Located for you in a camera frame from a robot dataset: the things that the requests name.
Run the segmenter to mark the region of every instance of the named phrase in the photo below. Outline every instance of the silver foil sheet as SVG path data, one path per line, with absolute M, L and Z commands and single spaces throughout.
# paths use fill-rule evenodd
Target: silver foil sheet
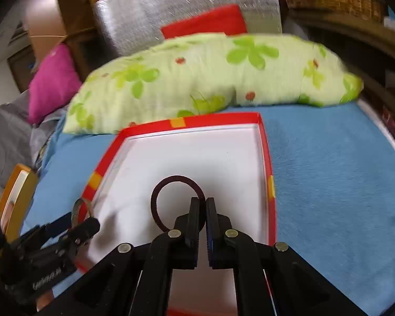
M 99 0 L 102 33 L 119 56 L 161 43 L 160 27 L 225 4 L 238 4 L 249 33 L 280 33 L 278 0 Z

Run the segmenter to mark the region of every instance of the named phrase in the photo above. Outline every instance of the blue bedsheet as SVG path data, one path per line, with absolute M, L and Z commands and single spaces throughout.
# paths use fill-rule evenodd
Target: blue bedsheet
M 278 240 L 368 315 L 395 302 L 395 151 L 355 103 L 231 108 L 261 113 L 275 176 Z M 24 230 L 71 210 L 113 135 L 61 134 Z M 79 275 L 63 282 L 67 287 Z

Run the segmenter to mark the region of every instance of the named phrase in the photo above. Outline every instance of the brown hair tie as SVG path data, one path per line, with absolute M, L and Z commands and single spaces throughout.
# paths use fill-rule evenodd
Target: brown hair tie
M 175 181 L 180 181 L 180 182 L 185 183 L 188 186 L 190 186 L 196 192 L 196 195 L 198 196 L 199 200 L 201 202 L 205 202 L 205 195 L 203 194 L 202 189 L 192 179 L 184 177 L 184 176 L 170 176 L 170 177 L 164 178 L 162 181 L 160 181 L 156 185 L 156 187 L 154 188 L 154 191 L 152 191 L 152 195 L 151 195 L 151 214 L 152 214 L 152 218 L 154 219 L 154 221 L 157 224 L 157 226 L 159 227 L 159 229 L 161 229 L 163 232 L 167 232 L 170 229 L 167 228 L 162 223 L 160 217 L 158 216 L 157 198 L 158 198 L 158 194 L 160 193 L 161 189 L 164 186 L 166 186 L 167 184 L 173 183 Z

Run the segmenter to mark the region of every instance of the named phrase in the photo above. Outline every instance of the gray blanket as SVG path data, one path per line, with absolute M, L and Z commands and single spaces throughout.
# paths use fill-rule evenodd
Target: gray blanket
M 26 91 L 14 102 L 0 106 L 0 195 L 16 164 L 38 169 L 39 153 L 65 113 L 64 108 L 56 110 L 33 127 L 26 121 L 28 101 Z

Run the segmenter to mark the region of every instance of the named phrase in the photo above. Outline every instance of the magenta cushion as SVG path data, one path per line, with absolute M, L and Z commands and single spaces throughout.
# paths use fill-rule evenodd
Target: magenta cushion
M 29 84 L 29 123 L 41 123 L 46 115 L 68 104 L 81 85 L 68 47 L 57 45 Z

